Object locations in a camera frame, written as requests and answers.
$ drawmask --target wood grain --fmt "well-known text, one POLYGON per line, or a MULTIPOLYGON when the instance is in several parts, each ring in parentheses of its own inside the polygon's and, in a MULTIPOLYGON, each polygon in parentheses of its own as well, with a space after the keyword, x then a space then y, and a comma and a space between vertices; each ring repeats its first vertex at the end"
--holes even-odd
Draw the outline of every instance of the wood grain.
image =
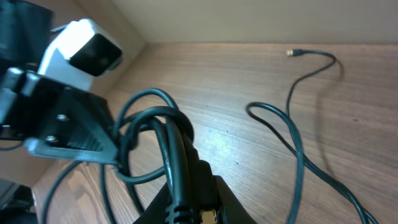
MULTIPOLYGON (((0 147, 12 147, 19 143, 1 140, 0 147)), ((52 159, 33 157, 23 146, 11 151, 1 151, 0 154, 0 179, 28 187, 33 187, 40 180, 53 161, 52 159)))
MULTIPOLYGON (((295 157, 266 127, 244 112, 250 101, 284 108, 299 76, 326 64, 319 55, 296 58, 285 50, 301 47, 334 53, 338 65, 301 83, 291 104, 306 155, 342 181, 379 223, 398 220, 398 46, 279 44, 151 45, 107 95, 113 115, 136 91, 157 87, 174 97, 195 128, 200 157, 221 175, 258 223, 284 223, 292 200, 295 157)), ((145 97, 130 113, 163 105, 145 97)), ((287 138, 275 115, 256 110, 287 138)), ((134 174, 162 165, 153 133, 140 136, 130 154, 134 174)), ((56 162, 34 187, 37 210, 54 178, 56 162)), ((137 218, 114 172, 107 171, 118 223, 137 218)), ((138 186, 148 206, 165 178, 138 186)), ((107 223, 98 187, 98 165, 81 165, 60 186, 50 223, 107 223)), ((305 171, 297 223, 359 223, 353 206, 314 174, 305 171)))

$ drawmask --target beige wall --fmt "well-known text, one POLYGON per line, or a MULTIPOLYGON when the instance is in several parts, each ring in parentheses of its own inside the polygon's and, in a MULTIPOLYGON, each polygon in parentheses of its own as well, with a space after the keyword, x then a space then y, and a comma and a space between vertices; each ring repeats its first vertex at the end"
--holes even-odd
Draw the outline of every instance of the beige wall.
POLYGON ((112 0, 149 42, 398 43, 397 0, 112 0))

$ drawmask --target cable connector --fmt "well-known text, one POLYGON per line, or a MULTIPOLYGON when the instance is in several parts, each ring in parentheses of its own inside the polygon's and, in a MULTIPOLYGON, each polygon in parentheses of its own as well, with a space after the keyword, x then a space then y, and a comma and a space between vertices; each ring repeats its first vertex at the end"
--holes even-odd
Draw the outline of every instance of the cable connector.
POLYGON ((293 49, 293 50, 287 51, 287 56, 289 56, 289 57, 300 56, 303 54, 305 54, 305 50, 303 50, 303 49, 293 49))

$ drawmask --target camera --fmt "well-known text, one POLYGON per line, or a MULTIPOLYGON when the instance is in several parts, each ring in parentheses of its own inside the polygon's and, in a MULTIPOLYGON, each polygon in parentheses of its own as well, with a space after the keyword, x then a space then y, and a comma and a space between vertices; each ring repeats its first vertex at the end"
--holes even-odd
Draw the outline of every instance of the camera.
POLYGON ((91 19, 72 21, 47 47, 37 74, 88 91, 123 59, 118 43, 91 19))

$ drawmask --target screw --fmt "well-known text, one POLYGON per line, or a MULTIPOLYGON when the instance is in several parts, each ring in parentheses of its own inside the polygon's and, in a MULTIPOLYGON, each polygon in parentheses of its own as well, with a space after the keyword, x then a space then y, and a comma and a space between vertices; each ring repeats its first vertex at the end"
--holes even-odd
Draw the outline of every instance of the screw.
POLYGON ((2 137, 9 137, 11 136, 11 126, 4 124, 0 128, 0 136, 2 137))
POLYGON ((57 119, 58 119, 59 121, 69 121, 68 116, 65 115, 65 114, 58 114, 57 119))
POLYGON ((49 143, 57 143, 58 142, 58 139, 55 136, 47 136, 45 138, 45 140, 48 141, 49 143))

